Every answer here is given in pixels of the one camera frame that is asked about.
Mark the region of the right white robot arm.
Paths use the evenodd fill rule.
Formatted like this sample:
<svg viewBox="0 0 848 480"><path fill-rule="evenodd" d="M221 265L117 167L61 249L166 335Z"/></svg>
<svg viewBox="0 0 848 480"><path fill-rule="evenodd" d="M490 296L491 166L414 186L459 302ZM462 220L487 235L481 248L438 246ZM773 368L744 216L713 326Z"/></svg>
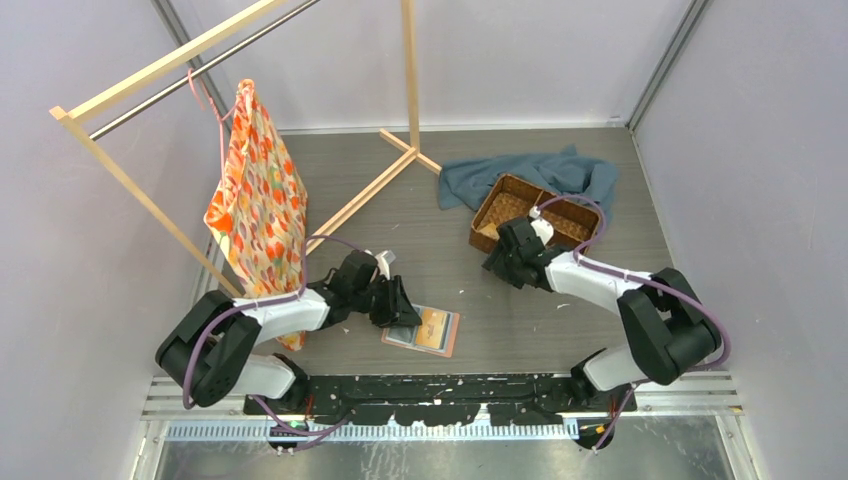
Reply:
<svg viewBox="0 0 848 480"><path fill-rule="evenodd" d="M719 327L700 309L681 272L631 273L549 245L553 230L541 217L517 217L496 231L484 269L516 288L581 298L622 322L624 345L602 349L570 371L571 397L580 408L598 409L623 385L669 385L722 348Z"/></svg>

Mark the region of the orange credit card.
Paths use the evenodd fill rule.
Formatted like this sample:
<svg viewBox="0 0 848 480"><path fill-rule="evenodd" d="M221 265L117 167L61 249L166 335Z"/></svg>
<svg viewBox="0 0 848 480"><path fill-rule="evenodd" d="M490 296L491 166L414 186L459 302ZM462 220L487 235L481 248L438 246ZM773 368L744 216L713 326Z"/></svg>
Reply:
<svg viewBox="0 0 848 480"><path fill-rule="evenodd" d="M494 223L489 223L482 227L479 230L479 233L484 237L497 241L499 239L499 234L497 232L497 226Z"/></svg>

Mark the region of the orange floral hanging garment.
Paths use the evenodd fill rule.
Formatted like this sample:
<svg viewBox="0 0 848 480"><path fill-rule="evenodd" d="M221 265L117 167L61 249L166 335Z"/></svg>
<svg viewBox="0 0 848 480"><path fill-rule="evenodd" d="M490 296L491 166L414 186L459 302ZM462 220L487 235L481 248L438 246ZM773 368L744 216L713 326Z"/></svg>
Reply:
<svg viewBox="0 0 848 480"><path fill-rule="evenodd" d="M235 102L225 172L204 223L246 297L294 293L304 282L307 189L253 80L239 82Z"/></svg>

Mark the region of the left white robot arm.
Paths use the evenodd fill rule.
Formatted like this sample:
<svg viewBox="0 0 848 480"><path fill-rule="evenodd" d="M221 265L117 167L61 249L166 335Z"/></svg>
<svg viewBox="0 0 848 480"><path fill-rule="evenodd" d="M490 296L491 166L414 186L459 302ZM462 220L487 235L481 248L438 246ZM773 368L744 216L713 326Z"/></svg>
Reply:
<svg viewBox="0 0 848 480"><path fill-rule="evenodd" d="M155 361L181 385L188 409L239 394L296 413L308 396L308 375L284 355L257 355L255 347L290 333L327 329L353 313L379 328L420 326L401 277L387 275L385 265L382 256L353 250L340 267L300 293L251 300L209 291L161 343Z"/></svg>

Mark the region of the blue-grey crumpled cloth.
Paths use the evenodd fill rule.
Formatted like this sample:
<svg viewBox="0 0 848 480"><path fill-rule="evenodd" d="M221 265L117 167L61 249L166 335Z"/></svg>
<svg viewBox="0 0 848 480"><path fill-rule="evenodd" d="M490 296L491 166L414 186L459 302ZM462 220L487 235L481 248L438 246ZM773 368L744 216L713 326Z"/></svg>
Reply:
<svg viewBox="0 0 848 480"><path fill-rule="evenodd" d="M516 176L555 194L589 198L612 218L617 167L603 159L580 154L574 145L558 152L503 154L448 161L438 178L440 209L466 206L477 211L504 174Z"/></svg>

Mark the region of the yellow credit card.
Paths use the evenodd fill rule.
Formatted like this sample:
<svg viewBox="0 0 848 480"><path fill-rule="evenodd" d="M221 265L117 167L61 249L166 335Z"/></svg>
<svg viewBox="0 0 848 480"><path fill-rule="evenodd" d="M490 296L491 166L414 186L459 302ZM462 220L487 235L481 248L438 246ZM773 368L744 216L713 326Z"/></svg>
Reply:
<svg viewBox="0 0 848 480"><path fill-rule="evenodd" d="M415 336L415 345L431 350L442 350L447 343L451 314L441 310L424 309L421 319L422 323Z"/></svg>

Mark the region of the pink clothes hanger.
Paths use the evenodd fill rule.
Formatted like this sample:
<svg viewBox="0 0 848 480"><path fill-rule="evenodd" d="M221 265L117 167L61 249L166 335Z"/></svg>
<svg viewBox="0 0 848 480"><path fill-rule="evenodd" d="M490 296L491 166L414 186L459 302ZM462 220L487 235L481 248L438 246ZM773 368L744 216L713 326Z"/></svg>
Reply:
<svg viewBox="0 0 848 480"><path fill-rule="evenodd" d="M195 98L195 100L197 101L197 103L199 104L199 106L202 110L205 110L206 107L209 107L211 112L214 114L214 117L215 117L215 120L216 120L216 123L217 123L217 126L218 126L219 165L220 165L221 174L224 174L225 168L226 168L226 161L227 161L227 147L226 147L225 142L224 142L224 136L225 136L224 130L225 130L225 126L226 126L226 121L233 116L233 114L234 114L234 112L237 108L237 102L235 102L224 113L221 113L221 110L217 107L215 100L210 95L210 93L209 93L209 91L206 87L206 84L204 83L203 80L200 80L200 82L199 82L200 89L202 90L203 95L200 95L198 93L198 88L197 88L197 85L195 84L195 79L197 77L198 77L198 75L196 74L196 72L193 68L189 68L187 70L186 79L188 81L188 86L189 86L189 88L192 92L193 97Z"/></svg>

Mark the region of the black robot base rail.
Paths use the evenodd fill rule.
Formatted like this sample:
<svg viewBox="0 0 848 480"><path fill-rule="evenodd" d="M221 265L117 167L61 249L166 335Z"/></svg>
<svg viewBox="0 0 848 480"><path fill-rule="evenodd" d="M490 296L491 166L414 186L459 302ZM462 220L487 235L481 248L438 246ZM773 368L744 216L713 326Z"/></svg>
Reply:
<svg viewBox="0 0 848 480"><path fill-rule="evenodd" d="M553 425L564 414L609 418L624 399L618 387L591 399L577 395L568 376L535 374L311 376L297 380L280 399L265 404L276 415L307 416L319 424L348 420L354 425L428 427L468 425L486 414L493 426Z"/></svg>

